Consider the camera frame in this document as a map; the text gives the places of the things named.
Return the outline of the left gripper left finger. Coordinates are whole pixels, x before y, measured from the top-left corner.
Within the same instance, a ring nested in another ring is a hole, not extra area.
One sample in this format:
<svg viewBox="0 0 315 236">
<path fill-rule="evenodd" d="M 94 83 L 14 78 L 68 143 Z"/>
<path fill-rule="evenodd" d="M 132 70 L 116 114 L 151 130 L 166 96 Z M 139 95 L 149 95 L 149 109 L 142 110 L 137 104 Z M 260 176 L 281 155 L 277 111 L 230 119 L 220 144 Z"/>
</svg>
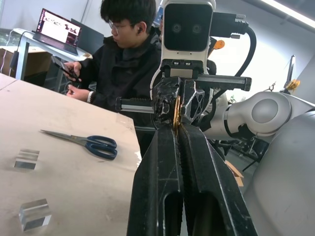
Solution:
<svg viewBox="0 0 315 236">
<path fill-rule="evenodd" d="M 128 236 L 178 236 L 183 215 L 182 170 L 176 135 L 158 129 L 137 168 L 132 186 Z"/>
</svg>

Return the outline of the person's left hand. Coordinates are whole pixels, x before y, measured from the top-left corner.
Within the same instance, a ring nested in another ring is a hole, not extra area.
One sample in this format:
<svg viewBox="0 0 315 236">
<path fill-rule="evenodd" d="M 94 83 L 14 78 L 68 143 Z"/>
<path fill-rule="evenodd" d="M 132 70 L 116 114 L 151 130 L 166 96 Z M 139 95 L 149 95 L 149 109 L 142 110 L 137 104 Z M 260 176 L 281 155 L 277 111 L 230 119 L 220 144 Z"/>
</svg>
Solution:
<svg viewBox="0 0 315 236">
<path fill-rule="evenodd" d="M 69 85 L 68 86 L 68 92 L 66 95 L 68 97 L 87 102 L 89 94 L 90 94 L 89 90 L 79 89 L 73 85 Z"/>
</svg>

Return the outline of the person's right hand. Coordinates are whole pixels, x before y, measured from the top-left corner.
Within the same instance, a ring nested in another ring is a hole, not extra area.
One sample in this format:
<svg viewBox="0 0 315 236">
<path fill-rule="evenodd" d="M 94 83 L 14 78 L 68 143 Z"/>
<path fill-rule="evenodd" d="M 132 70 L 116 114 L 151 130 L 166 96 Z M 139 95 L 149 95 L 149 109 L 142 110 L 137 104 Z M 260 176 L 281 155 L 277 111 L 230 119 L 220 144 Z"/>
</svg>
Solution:
<svg viewBox="0 0 315 236">
<path fill-rule="evenodd" d="M 74 62 L 66 62 L 64 63 L 65 68 L 70 72 L 70 75 L 67 74 L 66 72 L 64 73 L 64 75 L 72 80 L 72 81 L 82 81 L 79 76 L 80 76 L 80 70 L 82 68 L 81 63 L 78 61 L 74 61 Z"/>
</svg>

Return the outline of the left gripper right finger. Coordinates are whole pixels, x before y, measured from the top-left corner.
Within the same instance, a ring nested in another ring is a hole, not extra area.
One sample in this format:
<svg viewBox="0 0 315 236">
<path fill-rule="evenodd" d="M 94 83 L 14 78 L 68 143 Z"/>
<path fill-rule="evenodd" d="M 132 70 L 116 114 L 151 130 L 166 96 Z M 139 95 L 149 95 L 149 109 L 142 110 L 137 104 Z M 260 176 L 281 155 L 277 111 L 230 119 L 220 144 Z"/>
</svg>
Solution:
<svg viewBox="0 0 315 236">
<path fill-rule="evenodd" d="M 257 235 L 232 171 L 202 131 L 181 124 L 178 141 L 188 235 Z"/>
</svg>

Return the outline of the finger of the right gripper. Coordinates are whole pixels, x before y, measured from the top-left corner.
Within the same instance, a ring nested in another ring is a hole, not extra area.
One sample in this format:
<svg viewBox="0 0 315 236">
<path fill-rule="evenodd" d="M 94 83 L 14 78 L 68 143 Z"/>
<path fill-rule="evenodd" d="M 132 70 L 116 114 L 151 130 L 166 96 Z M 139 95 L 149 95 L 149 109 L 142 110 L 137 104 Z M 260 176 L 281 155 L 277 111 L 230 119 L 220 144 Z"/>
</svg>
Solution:
<svg viewBox="0 0 315 236">
<path fill-rule="evenodd" d="M 180 77 L 162 78 L 153 88 L 153 111 L 157 123 L 172 123 L 176 98 L 180 95 Z"/>
<path fill-rule="evenodd" d="M 205 110 L 206 93 L 192 79 L 183 79 L 180 118 L 181 123 L 192 124 Z"/>
</svg>

